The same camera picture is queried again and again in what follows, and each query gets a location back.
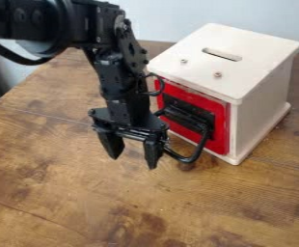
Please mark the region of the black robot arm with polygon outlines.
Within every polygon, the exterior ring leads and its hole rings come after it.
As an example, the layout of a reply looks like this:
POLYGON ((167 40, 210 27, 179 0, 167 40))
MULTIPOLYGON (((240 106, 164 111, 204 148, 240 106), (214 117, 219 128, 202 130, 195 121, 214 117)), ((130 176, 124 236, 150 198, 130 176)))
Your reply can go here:
POLYGON ((67 48, 83 50, 99 78, 107 106, 90 111, 111 158, 124 140, 143 143, 151 169, 164 153, 168 125, 151 113, 147 50, 124 10, 98 0, 0 0, 0 56, 26 66, 50 62, 67 48))

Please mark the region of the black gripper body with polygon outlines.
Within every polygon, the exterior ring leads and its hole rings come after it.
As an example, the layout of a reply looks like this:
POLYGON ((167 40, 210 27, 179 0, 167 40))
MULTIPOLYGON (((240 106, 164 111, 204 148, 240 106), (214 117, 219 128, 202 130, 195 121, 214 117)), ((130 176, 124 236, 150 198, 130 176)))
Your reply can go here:
POLYGON ((99 78, 100 95, 106 107, 91 112, 94 129, 103 145, 123 145, 131 138, 150 145, 167 140, 168 125, 151 112, 150 97, 159 96, 166 88, 148 91, 144 73, 147 51, 138 41, 114 40, 100 44, 95 51, 84 50, 99 78))

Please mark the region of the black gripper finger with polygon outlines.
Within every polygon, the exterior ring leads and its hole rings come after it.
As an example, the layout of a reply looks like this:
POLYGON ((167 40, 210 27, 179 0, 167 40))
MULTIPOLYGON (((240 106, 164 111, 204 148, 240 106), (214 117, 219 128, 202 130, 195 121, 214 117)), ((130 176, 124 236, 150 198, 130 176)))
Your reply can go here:
POLYGON ((158 168, 158 162, 164 153, 163 144, 158 140, 147 139, 143 143, 143 148, 148 169, 154 170, 158 168))
POLYGON ((98 133, 98 138, 110 157, 118 159, 126 148, 123 138, 115 132, 108 131, 100 131, 98 133))

